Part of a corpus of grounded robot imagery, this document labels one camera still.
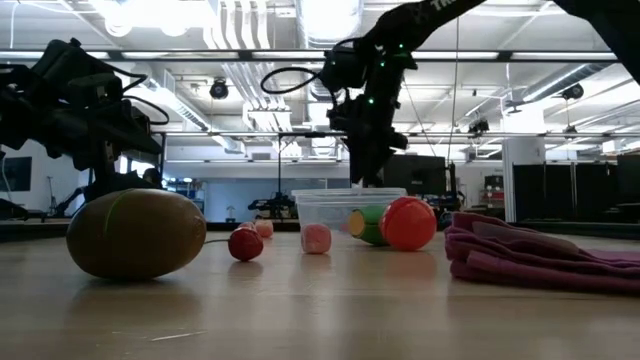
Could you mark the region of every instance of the red ball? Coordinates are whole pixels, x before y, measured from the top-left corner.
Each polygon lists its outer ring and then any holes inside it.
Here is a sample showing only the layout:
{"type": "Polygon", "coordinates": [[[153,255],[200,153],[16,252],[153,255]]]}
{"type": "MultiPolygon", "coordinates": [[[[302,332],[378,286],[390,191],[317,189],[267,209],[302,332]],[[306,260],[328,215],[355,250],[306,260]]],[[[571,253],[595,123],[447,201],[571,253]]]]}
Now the red ball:
{"type": "Polygon", "coordinates": [[[242,229],[242,228],[244,228],[244,229],[251,229],[251,230],[255,230],[255,229],[256,229],[256,226],[255,226],[252,222],[247,221],[247,222],[244,222],[244,223],[242,223],[242,224],[240,224],[240,225],[238,226],[238,229],[242,229]]]}
{"type": "Polygon", "coordinates": [[[437,225],[433,209],[413,197],[392,202],[379,223],[384,238],[401,251],[416,251],[427,245],[433,239],[437,225]]]}
{"type": "Polygon", "coordinates": [[[256,221],[256,231],[263,239],[270,239],[273,236],[273,223],[271,220],[256,221]]]}
{"type": "Polygon", "coordinates": [[[234,258],[250,261],[262,254],[263,249],[262,238],[255,230],[238,228],[231,233],[229,252],[234,258]]]}
{"type": "Polygon", "coordinates": [[[323,224],[302,227],[302,251],[307,254],[324,254],[331,249],[331,229],[323,224]]]}

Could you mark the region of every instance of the wooden table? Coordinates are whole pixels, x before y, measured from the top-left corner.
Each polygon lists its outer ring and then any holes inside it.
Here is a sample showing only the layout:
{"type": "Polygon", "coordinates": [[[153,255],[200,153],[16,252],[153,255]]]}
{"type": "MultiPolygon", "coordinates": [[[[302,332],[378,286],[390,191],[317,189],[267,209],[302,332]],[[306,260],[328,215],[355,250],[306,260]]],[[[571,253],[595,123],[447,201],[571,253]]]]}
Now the wooden table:
{"type": "Polygon", "coordinates": [[[441,235],[418,253],[339,238],[311,256],[282,234],[256,262],[214,243],[127,286],[82,273],[62,239],[1,244],[0,359],[640,359],[638,299],[465,283],[448,266],[441,235]]]}

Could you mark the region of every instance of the magenta fabric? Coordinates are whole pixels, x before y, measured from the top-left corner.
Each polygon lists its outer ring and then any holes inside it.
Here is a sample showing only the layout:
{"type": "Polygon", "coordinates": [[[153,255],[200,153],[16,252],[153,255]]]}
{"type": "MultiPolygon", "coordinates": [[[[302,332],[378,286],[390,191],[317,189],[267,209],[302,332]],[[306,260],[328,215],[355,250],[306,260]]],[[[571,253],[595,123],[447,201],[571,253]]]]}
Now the magenta fabric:
{"type": "Polygon", "coordinates": [[[455,213],[445,234],[456,278],[640,295],[640,252],[584,250],[567,240],[468,213],[455,213]]]}

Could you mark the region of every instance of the clear plastic container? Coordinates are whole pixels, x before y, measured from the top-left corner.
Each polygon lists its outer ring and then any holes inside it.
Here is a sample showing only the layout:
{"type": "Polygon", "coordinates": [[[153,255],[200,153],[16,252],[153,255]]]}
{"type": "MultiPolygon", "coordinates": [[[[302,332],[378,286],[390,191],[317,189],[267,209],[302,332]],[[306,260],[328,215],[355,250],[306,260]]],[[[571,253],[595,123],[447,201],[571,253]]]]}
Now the clear plastic container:
{"type": "Polygon", "coordinates": [[[293,190],[300,226],[324,224],[331,230],[347,232],[351,212],[367,205],[389,205],[407,195],[405,189],[352,188],[293,190]]]}

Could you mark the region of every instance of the pink foam ball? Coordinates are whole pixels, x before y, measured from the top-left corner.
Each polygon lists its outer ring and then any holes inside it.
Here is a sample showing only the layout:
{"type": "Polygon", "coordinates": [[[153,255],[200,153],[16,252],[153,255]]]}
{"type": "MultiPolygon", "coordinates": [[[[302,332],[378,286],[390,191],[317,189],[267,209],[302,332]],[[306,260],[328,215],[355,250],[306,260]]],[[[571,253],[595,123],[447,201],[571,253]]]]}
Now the pink foam ball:
{"type": "Polygon", "coordinates": [[[322,224],[302,227],[302,250],[307,254],[324,254],[331,248],[331,230],[322,224]]]}
{"type": "Polygon", "coordinates": [[[273,236],[273,223],[271,220],[257,220],[256,231],[263,239],[270,239],[273,236]]]}
{"type": "Polygon", "coordinates": [[[244,222],[244,223],[240,224],[240,226],[238,226],[238,229],[251,229],[251,230],[255,230],[255,229],[256,229],[256,226],[255,226],[252,222],[247,221],[247,222],[244,222]]]}

